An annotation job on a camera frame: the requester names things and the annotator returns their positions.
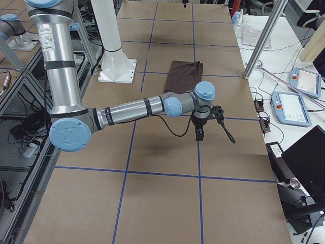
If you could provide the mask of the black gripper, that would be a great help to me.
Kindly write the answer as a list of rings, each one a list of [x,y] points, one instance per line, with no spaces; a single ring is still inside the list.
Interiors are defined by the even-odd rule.
[[[209,119],[212,119],[212,113],[211,112],[195,112],[193,116],[191,117],[191,121],[195,127],[195,133],[196,133],[196,141],[203,141],[204,139],[204,125],[207,123]]]

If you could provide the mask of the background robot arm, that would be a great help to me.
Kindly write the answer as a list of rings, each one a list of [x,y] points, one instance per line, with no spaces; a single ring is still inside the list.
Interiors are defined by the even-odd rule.
[[[15,14],[1,16],[1,37],[12,38],[8,45],[15,51],[32,51],[39,41],[38,34],[29,33]]]

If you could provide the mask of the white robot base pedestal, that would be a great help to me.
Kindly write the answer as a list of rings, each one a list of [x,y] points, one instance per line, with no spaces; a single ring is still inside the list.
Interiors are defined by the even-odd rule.
[[[92,0],[91,5],[104,48],[99,82],[132,83],[137,61],[123,52],[113,1]]]

